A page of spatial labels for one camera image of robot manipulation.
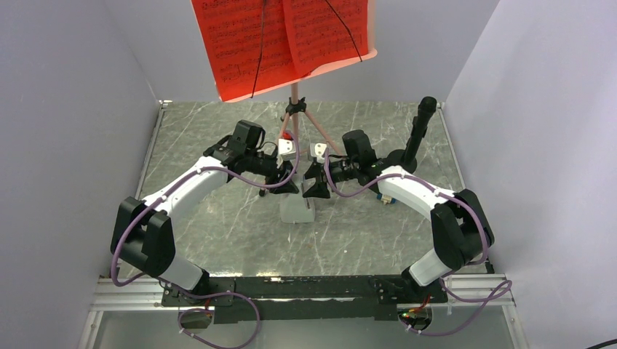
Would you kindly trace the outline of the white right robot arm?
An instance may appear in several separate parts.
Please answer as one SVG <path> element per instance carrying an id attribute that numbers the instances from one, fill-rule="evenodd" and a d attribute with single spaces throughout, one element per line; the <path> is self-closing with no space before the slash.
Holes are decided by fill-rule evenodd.
<path id="1" fill-rule="evenodd" d="M 477 195 L 468 189 L 455 192 L 413 175 L 414 160 L 404 150 L 376 156 L 368 136 L 353 130 L 343 136 L 346 154 L 331 154 L 327 145 L 315 143 L 305 172 L 315 183 L 306 198 L 329 198 L 345 194 L 337 184 L 356 180 L 362 190 L 391 198 L 420 213 L 431 223 L 433 247 L 402 272 L 402 294 L 411 302 L 421 301 L 437 279 L 467 265 L 486 261 L 495 238 Z"/>

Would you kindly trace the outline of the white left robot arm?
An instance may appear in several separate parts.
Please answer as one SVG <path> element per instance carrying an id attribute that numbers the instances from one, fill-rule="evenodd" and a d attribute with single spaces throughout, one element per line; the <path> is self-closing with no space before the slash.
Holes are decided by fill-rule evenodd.
<path id="1" fill-rule="evenodd" d="M 132 196 L 118 209 L 110 250 L 115 286 L 134 281 L 118 277 L 118 262 L 131 265 L 139 276 L 150 276 L 180 289 L 190 305 L 200 305 L 210 293 L 210 275 L 175 247 L 173 223 L 213 191 L 233 179 L 271 193 L 298 193 L 292 181 L 299 160 L 298 138 L 280 138 L 267 154 L 264 128 L 251 121 L 236 123 L 234 132 L 207 148 L 196 163 L 162 189 L 142 199 Z"/>

